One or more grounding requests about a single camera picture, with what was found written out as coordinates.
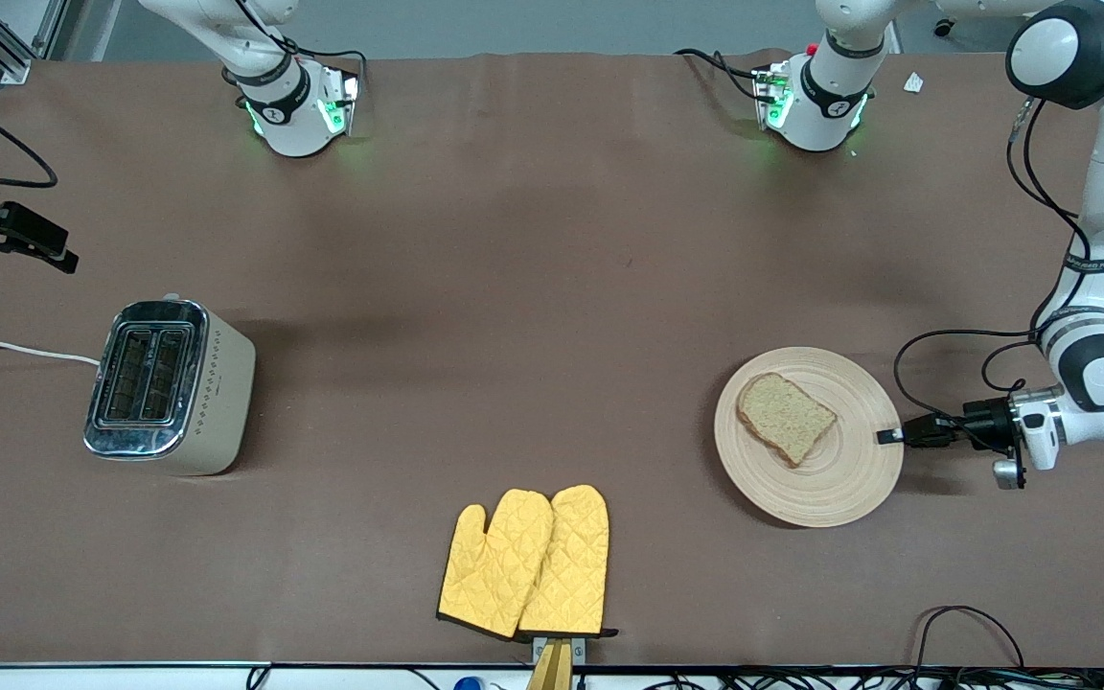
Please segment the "round wooden plate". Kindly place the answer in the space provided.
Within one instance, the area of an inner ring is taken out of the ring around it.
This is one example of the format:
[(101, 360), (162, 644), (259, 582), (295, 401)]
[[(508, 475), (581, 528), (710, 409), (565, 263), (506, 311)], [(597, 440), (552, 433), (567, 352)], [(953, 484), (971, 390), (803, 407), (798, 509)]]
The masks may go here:
[[(834, 412), (831, 426), (797, 466), (742, 420), (742, 393), (765, 375), (790, 381)], [(871, 514), (893, 493), (906, 447), (878, 435), (898, 424), (887, 390), (853, 359), (819, 348), (781, 348), (732, 373), (713, 428), (724, 473), (750, 502), (790, 526), (828, 528)]]

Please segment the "brown bread slice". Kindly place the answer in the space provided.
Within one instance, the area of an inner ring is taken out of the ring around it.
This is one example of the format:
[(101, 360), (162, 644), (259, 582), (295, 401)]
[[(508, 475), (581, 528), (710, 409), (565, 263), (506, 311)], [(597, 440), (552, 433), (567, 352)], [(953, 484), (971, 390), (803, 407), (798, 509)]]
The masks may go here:
[(750, 435), (779, 455), (790, 467), (800, 467), (838, 416), (779, 373), (762, 373), (741, 389), (737, 418)]

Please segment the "chrome and beige toaster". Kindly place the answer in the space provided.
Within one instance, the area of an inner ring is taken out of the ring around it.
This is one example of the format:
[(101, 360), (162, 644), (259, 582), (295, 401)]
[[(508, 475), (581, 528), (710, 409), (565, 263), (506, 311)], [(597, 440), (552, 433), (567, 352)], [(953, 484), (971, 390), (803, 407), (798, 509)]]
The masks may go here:
[(257, 349), (201, 302), (167, 294), (113, 320), (82, 440), (145, 473), (226, 473), (248, 420)]

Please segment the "yellow quilted oven mitt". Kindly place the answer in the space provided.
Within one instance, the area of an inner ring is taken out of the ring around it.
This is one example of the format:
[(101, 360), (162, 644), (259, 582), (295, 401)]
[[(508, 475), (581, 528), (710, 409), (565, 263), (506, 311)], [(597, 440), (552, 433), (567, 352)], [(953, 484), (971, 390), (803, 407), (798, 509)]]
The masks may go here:
[(552, 529), (551, 502), (538, 491), (505, 491), (491, 512), (482, 505), (466, 506), (448, 545), (438, 619), (512, 639), (534, 593)]
[(524, 636), (606, 638), (611, 514), (590, 485), (561, 490), (551, 501), (553, 526), (535, 588), (518, 620)]

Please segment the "small metal bracket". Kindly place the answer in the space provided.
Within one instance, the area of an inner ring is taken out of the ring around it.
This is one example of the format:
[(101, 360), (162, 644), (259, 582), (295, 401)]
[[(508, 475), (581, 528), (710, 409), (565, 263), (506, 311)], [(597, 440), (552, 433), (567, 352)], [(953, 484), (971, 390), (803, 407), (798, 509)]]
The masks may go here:
[(538, 664), (546, 647), (564, 647), (570, 664), (586, 664), (587, 639), (583, 636), (534, 636), (531, 638), (531, 664)]

